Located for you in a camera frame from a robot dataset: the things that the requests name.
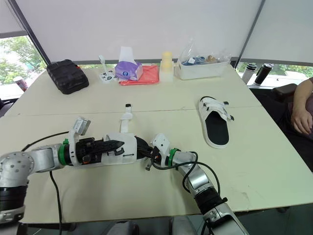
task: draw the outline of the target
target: white slipper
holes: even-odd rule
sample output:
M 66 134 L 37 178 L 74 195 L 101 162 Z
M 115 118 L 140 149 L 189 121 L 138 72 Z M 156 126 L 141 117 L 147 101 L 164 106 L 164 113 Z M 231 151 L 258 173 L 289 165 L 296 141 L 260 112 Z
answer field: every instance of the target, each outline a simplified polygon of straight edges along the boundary
M 228 102 L 204 96 L 199 101 L 199 113 L 202 120 L 204 138 L 213 148 L 225 148 L 229 141 L 227 121 L 234 120 L 225 109 Z

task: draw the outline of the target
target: green ring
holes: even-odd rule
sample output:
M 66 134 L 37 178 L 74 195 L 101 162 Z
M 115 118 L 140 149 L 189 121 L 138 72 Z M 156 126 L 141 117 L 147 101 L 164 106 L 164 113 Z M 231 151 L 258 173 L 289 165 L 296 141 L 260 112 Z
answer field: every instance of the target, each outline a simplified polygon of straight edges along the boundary
M 172 159 L 177 150 L 178 148 L 173 148 L 170 150 L 170 156 L 168 157 L 168 166 L 172 166 Z
M 61 147 L 59 148 L 59 151 L 58 151 L 58 157 L 59 157 L 59 161 L 62 165 L 66 165 L 66 161 L 65 161 L 65 157 L 64 157 L 64 148 L 65 148 L 65 145 L 62 144 Z

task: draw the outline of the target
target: person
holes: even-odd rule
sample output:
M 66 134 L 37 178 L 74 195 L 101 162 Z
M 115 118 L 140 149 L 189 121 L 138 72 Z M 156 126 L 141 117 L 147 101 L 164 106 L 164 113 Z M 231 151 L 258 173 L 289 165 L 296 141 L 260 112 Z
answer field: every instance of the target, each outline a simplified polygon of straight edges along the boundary
M 256 95 L 304 162 L 313 171 L 313 77 L 301 82 L 293 102 L 281 103 L 267 95 Z

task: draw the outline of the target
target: white table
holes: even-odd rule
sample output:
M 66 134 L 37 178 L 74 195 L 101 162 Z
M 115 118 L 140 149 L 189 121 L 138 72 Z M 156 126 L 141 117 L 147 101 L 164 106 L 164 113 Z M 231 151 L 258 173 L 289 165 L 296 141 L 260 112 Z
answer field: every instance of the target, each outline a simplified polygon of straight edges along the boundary
M 222 197 L 234 211 L 313 202 L 312 173 L 263 107 L 229 108 L 230 143 L 209 147 L 202 137 L 197 110 L 136 112 L 130 131 L 146 141 L 164 133 L 172 147 L 197 151 L 221 182 Z M 91 120 L 86 137 L 99 139 L 119 130 L 122 113 L 85 114 Z M 20 150 L 41 137 L 68 130 L 77 115 L 15 116 L 0 119 L 0 154 Z M 62 142 L 65 136 L 36 146 Z M 181 186 L 175 170 L 145 171 L 144 163 L 54 172 L 60 189 L 64 221 L 96 221 L 200 213 Z M 213 182 L 212 174 L 204 169 Z M 55 189 L 48 173 L 36 173 L 25 200 L 23 222 L 58 222 Z
M 222 77 L 140 86 L 103 84 L 98 78 L 101 71 L 85 69 L 89 86 L 70 95 L 62 94 L 44 72 L 6 115 L 123 112 L 126 103 L 133 104 L 134 112 L 188 110 L 195 109 L 205 95 L 228 101 L 230 107 L 261 105 L 230 65 Z
M 46 72 L 0 118 L 0 154 L 72 127 L 78 115 L 91 120 L 86 137 L 100 139 L 119 131 L 125 104 L 133 105 L 130 132 L 146 141 L 164 133 L 183 151 L 217 173 L 222 197 L 234 211 L 250 211 L 313 202 L 313 175 L 236 72 L 228 67 L 219 78 L 122 87 L 101 84 L 101 70 L 85 70 L 90 86 L 71 95 L 56 89 Z M 209 147 L 203 138 L 198 100 L 209 95 L 229 101 L 235 117 L 229 123 L 225 149 Z M 38 143 L 59 143 L 65 136 Z M 150 172 L 144 163 L 55 171 L 64 221 L 96 221 L 199 213 L 174 170 Z M 58 222 L 55 189 L 47 173 L 29 177 L 23 222 Z

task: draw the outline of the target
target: black insole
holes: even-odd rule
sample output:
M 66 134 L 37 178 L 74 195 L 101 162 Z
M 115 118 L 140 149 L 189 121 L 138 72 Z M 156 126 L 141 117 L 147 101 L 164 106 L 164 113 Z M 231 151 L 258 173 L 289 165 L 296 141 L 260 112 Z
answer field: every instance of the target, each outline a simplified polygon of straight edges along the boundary
M 229 141 L 227 123 L 218 112 L 212 111 L 205 120 L 209 139 L 218 145 L 225 145 Z

